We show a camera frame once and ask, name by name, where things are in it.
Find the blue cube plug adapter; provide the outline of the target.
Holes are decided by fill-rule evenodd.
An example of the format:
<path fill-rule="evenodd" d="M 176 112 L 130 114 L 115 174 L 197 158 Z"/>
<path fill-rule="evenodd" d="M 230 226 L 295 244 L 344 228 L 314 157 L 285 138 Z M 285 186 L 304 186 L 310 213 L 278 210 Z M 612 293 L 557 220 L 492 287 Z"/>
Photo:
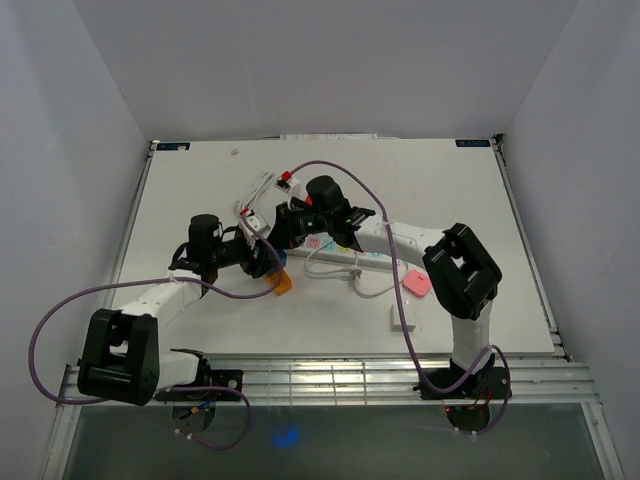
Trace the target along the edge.
<path fill-rule="evenodd" d="M 275 270 L 281 271 L 286 267 L 287 264 L 287 251 L 285 249 L 277 249 L 276 253 L 278 254 L 278 260 L 276 261 Z"/>

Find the orange power strip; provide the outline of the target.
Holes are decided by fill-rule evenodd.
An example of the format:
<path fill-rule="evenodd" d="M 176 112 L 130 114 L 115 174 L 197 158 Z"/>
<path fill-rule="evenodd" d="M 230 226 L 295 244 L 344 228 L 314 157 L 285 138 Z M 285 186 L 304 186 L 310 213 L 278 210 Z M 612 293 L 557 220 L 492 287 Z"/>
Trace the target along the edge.
<path fill-rule="evenodd" d="M 277 296 L 282 296 L 293 288 L 292 280 L 284 270 L 269 272 L 265 278 L 273 286 L 273 292 Z"/>

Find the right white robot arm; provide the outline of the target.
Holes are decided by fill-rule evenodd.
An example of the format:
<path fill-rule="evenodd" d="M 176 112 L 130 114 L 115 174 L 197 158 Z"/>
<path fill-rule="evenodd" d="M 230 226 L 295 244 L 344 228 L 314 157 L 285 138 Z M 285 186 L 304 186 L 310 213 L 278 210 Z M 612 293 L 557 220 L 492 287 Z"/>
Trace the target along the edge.
<path fill-rule="evenodd" d="M 445 230 L 391 223 L 370 209 L 351 205 L 327 175 L 307 183 L 310 203 L 296 196 L 298 188 L 288 172 L 275 186 L 288 194 L 288 200 L 276 208 L 268 237 L 274 247 L 294 249 L 307 236 L 326 233 L 342 247 L 424 268 L 437 300 L 451 315 L 454 390 L 474 397 L 487 386 L 484 367 L 492 357 L 488 317 L 502 273 L 471 228 L 461 223 Z"/>

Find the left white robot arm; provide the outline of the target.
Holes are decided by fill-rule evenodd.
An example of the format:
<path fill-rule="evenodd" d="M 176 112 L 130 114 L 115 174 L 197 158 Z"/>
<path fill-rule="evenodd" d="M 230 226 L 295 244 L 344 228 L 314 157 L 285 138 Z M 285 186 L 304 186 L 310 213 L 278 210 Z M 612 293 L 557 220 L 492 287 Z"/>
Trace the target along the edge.
<path fill-rule="evenodd" d="M 166 277 L 151 281 L 137 299 L 91 316 L 78 362 L 79 392 L 139 406 L 155 396 L 182 401 L 234 395 L 205 353 L 162 350 L 160 334 L 212 291 L 221 269 L 240 266 L 253 278 L 281 272 L 283 261 L 267 243 L 268 231 L 266 221 L 251 210 L 242 212 L 230 238 L 217 216 L 192 217 L 188 239 L 174 251 Z"/>

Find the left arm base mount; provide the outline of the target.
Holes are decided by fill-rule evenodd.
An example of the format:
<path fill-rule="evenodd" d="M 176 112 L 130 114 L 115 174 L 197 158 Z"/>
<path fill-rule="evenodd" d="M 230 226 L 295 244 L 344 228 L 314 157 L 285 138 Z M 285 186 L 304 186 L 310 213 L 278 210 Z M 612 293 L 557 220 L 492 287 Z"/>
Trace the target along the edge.
<path fill-rule="evenodd" d="M 160 355 L 160 377 L 154 399 L 162 402 L 238 401 L 224 387 L 241 391 L 244 372 L 213 365 L 203 352 L 180 349 Z"/>

